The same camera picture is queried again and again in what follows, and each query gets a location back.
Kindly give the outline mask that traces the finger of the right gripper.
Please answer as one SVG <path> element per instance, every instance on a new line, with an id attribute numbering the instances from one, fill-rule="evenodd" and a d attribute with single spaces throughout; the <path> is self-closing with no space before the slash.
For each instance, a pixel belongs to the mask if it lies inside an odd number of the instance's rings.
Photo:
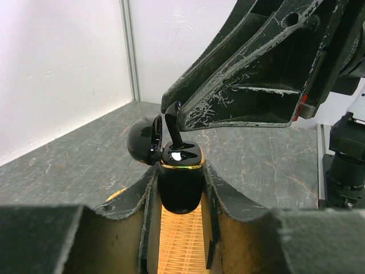
<path id="1" fill-rule="evenodd" d="M 237 1 L 222 28 L 197 60 L 164 93 L 161 112 L 182 104 L 278 10 L 282 1 Z"/>

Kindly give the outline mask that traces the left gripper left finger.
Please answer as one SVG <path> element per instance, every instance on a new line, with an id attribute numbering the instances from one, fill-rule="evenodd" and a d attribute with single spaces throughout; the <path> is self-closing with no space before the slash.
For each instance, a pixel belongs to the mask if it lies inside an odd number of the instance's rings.
<path id="1" fill-rule="evenodd" d="M 95 209 L 3 205 L 2 273 L 156 273 L 157 167 Z"/>

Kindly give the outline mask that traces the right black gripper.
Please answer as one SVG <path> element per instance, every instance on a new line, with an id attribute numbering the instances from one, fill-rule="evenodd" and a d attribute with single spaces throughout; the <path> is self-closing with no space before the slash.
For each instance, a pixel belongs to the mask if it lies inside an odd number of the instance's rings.
<path id="1" fill-rule="evenodd" d="M 364 78 L 364 1 L 282 1 L 182 104 L 181 131 L 287 127 Z"/>

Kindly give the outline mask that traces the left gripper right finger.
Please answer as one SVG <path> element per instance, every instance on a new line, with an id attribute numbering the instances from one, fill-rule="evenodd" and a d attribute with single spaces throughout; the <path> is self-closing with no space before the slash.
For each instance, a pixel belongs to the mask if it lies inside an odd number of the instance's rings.
<path id="1" fill-rule="evenodd" d="M 202 226 L 211 273 L 363 273 L 362 209 L 270 209 L 203 166 Z"/>

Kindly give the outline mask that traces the black earbud charging case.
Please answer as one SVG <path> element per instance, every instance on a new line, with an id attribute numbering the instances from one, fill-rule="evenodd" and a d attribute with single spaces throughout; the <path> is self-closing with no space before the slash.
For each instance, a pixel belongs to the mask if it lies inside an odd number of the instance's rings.
<path id="1" fill-rule="evenodd" d="M 162 145 L 163 118 L 146 116 L 129 129 L 127 148 L 138 162 L 157 164 L 157 190 L 165 209 L 176 214 L 194 211 L 201 199 L 204 156 L 195 142 L 183 141 L 183 147 L 172 148 L 172 141 Z"/>

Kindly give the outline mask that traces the black earbud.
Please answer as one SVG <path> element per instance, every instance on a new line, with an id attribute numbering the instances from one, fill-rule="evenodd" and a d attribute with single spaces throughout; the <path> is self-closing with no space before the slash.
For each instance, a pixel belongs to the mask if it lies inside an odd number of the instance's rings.
<path id="1" fill-rule="evenodd" d="M 181 103 L 179 101 L 175 101 L 166 109 L 164 115 L 169 134 L 172 138 L 173 149 L 179 149 L 184 145 L 177 126 L 177 116 L 179 114 L 180 108 Z"/>

